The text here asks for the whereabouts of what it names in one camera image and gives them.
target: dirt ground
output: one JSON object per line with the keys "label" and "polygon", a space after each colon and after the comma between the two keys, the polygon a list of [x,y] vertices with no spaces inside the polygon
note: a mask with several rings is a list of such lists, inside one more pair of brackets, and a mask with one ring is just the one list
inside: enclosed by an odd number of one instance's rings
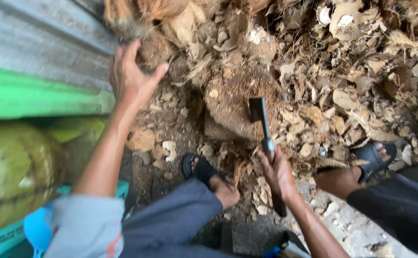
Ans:
{"label": "dirt ground", "polygon": [[[204,144],[211,144],[213,149],[215,149],[214,154],[207,159],[221,170],[222,176],[227,181],[232,180],[234,167],[228,166],[227,162],[218,160],[219,154],[217,154],[217,150],[222,143],[212,141],[203,135],[204,112],[197,115],[194,111],[194,106],[183,104],[193,103],[192,100],[195,96],[198,96],[198,93],[193,92],[194,95],[183,96],[182,93],[188,92],[189,89],[165,85],[160,87],[157,96],[171,91],[175,96],[182,97],[178,105],[188,107],[189,109],[188,116],[183,121],[177,122],[177,120],[182,119],[181,114],[177,117],[174,116],[173,119],[167,119],[166,116],[169,116],[169,114],[165,111],[151,112],[149,109],[144,109],[139,116],[137,124],[146,124],[154,132],[162,132],[160,135],[161,141],[175,141],[177,157],[174,161],[169,162],[168,169],[162,170],[154,167],[151,161],[149,161],[148,165],[145,165],[140,156],[133,155],[131,150],[125,148],[120,179],[127,180],[130,183],[130,193],[126,203],[127,210],[130,210],[130,215],[140,211],[182,184],[185,179],[181,170],[181,160],[186,153],[196,153],[198,149],[201,151],[201,146]],[[387,174],[382,172],[378,178],[391,175],[392,173],[390,172]],[[395,257],[416,257],[347,203],[325,192],[316,191],[316,186],[312,181],[297,181],[299,190],[311,209],[325,210],[329,203],[334,202],[338,204],[338,208],[334,212],[323,218],[323,223],[330,229],[331,233],[351,257],[371,257],[371,247],[384,242],[391,244]],[[223,223],[231,223],[232,225],[233,248],[236,253],[262,256],[266,250],[281,244],[285,231],[295,232],[304,242],[297,222],[291,214],[286,218],[280,218],[275,212],[269,210],[267,215],[256,213],[256,221],[252,219],[252,214],[249,212],[252,209],[252,192],[246,187],[251,182],[256,183],[254,173],[250,176],[247,175],[239,188],[241,193],[240,202],[208,222],[193,239],[192,244],[202,244],[215,249],[220,248]]]}

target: forearm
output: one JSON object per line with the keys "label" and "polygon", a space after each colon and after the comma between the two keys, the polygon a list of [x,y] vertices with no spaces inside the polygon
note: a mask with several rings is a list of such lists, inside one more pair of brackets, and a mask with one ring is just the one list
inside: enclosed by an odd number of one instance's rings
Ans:
{"label": "forearm", "polygon": [[309,209],[301,195],[286,202],[303,232],[313,258],[348,258],[338,241]]}
{"label": "forearm", "polygon": [[137,110],[118,104],[73,193],[115,195],[123,149],[136,114]]}

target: green coconut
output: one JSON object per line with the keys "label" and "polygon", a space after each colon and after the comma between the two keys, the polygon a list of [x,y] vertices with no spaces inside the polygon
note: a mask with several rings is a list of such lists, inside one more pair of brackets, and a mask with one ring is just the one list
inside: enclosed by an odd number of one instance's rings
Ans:
{"label": "green coconut", "polygon": [[0,122],[0,228],[40,208],[61,184],[60,146],[22,122]]}
{"label": "green coconut", "polygon": [[62,143],[66,154],[64,183],[78,182],[107,122],[107,117],[67,117],[50,126],[49,134]]}

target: metal wall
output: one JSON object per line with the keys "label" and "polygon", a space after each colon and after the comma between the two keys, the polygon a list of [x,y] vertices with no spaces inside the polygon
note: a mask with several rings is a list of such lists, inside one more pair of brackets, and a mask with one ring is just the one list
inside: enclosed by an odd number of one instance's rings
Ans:
{"label": "metal wall", "polygon": [[0,0],[0,68],[110,90],[116,44],[71,0]]}

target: shirt sleeve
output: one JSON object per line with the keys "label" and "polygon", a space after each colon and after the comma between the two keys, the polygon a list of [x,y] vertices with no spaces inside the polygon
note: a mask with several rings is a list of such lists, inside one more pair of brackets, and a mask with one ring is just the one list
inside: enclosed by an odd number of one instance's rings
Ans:
{"label": "shirt sleeve", "polygon": [[45,258],[117,258],[123,250],[124,201],[69,195],[54,202],[53,239]]}

